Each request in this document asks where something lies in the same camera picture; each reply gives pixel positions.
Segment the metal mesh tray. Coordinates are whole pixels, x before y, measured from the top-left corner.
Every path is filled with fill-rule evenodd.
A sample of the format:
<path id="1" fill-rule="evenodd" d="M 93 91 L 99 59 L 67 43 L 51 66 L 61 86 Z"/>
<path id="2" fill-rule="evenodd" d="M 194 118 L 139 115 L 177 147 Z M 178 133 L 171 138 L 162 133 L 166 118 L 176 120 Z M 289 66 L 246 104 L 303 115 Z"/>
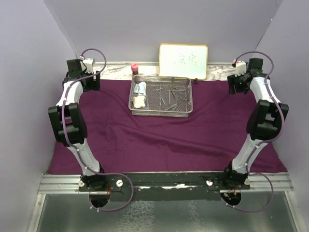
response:
<path id="1" fill-rule="evenodd" d="M 193 111 L 189 78 L 135 75 L 128 107 L 136 116 L 188 117 Z"/>

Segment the purple cloth wrap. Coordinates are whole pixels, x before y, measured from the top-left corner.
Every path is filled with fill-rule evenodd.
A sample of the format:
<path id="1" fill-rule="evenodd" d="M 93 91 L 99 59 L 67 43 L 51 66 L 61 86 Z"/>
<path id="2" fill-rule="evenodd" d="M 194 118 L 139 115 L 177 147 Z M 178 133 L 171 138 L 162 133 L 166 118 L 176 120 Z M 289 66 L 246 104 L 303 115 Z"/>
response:
<path id="1" fill-rule="evenodd" d="M 103 80 L 80 98 L 89 147 L 108 173 L 222 171 L 239 153 L 256 102 L 225 81 L 194 84 L 187 118 L 134 116 L 130 81 Z"/>

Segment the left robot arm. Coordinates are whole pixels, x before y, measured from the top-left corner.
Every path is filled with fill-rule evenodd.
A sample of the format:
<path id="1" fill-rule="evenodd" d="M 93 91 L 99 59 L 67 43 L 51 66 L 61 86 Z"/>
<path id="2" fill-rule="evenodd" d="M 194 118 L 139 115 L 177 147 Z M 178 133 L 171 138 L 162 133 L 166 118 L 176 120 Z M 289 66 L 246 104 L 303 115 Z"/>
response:
<path id="1" fill-rule="evenodd" d="M 79 189 L 83 191 L 104 191 L 108 185 L 104 170 L 87 142 L 87 126 L 79 106 L 84 92 L 100 89 L 100 74 L 94 71 L 94 64 L 94 59 L 84 56 L 67 60 L 63 93 L 56 106 L 48 109 L 56 141 L 72 152 L 81 166 Z"/>

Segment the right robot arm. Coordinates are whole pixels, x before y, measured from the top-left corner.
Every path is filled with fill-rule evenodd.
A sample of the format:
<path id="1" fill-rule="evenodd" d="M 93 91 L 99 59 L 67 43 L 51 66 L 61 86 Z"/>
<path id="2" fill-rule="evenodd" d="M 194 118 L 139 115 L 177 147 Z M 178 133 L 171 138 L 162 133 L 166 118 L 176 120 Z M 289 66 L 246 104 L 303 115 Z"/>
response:
<path id="1" fill-rule="evenodd" d="M 229 94 L 246 94 L 251 91 L 256 106 L 247 122 L 246 140 L 240 152 L 224 170 L 222 184 L 227 189 L 245 183 L 258 154 L 280 135 L 289 111 L 289 106 L 276 97 L 269 75 L 263 73 L 263 59 L 251 58 L 247 63 L 234 60 L 232 66 L 235 73 L 227 78 Z"/>

